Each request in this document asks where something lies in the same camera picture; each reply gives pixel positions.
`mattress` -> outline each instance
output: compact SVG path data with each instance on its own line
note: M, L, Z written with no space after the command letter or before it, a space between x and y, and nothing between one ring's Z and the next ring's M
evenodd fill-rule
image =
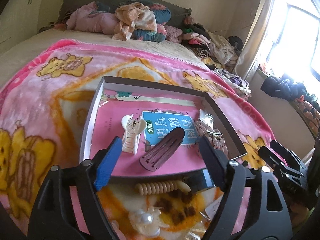
M118 41L113 40L109 35L100 33L50 29L20 42L0 56L0 62L2 62L0 65L0 87L3 87L24 65L46 50L51 44L61 39L76 39L88 43L143 50L208 69L205 64L184 46L170 41L163 41L161 43L137 40Z

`bed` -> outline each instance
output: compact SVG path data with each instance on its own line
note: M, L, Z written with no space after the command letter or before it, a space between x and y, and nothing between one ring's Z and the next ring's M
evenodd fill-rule
M27 231L28 218L49 167L75 166L94 91L103 75L185 86L209 93L237 131L253 167L263 161L258 148L274 139L262 116L217 74L180 44L118 41L98 33L51 29L0 56L0 201ZM80 229L87 232L76 192L71 191ZM129 185L110 184L99 192L101 204L127 240L137 239L130 211L169 203L162 239L186 236L203 222L204 208L221 196L217 188L196 195L137 196ZM242 226L248 191L234 231ZM185 209L192 214L185 215Z

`pink blanket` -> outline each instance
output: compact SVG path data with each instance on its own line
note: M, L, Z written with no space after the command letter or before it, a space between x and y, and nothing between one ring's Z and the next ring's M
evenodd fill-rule
M104 75L208 92L243 140L249 153L246 159L254 167L263 165L257 150L274 139L270 127L211 70L134 49L60 40L24 66L0 92L0 200L23 231L50 166L77 165L88 108ZM106 187L99 197L108 217L118 222L127 239L134 239L128 210L146 207L156 199L138 202L136 197L124 197L120 192ZM196 212L203 211L218 196L213 193L212 199L205 200L205 196L196 195L190 203ZM77 219L85 231L79 210ZM194 215L177 222L176 214L172 214L172 220L166 215L162 218L170 225L166 229L173 234L170 239L177 237L174 232L184 232L201 220L200 215ZM239 215L238 228L244 215Z

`yellow bear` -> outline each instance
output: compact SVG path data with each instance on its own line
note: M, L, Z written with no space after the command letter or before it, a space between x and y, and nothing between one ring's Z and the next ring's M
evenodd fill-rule
M70 53L67 56L66 60L53 57L47 65L42 67L42 70L38 71L37 76L41 77L51 74L51 77L55 78L61 74L68 74L80 77L85 70L85 64L88 64L92 60L92 57L76 57Z
M188 80L192 88L202 92L211 93L213 98L228 97L223 90L218 88L216 83L209 79L202 79L198 74L195 77L188 74L186 71L182 72L183 77Z
M12 136L0 129L0 190L8 195L11 213L30 217L40 185L55 153L55 143L40 136L25 136L16 122Z

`white curtain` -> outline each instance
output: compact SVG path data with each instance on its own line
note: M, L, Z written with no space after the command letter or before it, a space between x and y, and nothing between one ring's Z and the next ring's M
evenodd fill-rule
M257 61L257 55L260 44L266 34L274 2L275 0L260 0L256 17L234 69L236 75L246 79L248 82L251 81L260 63Z

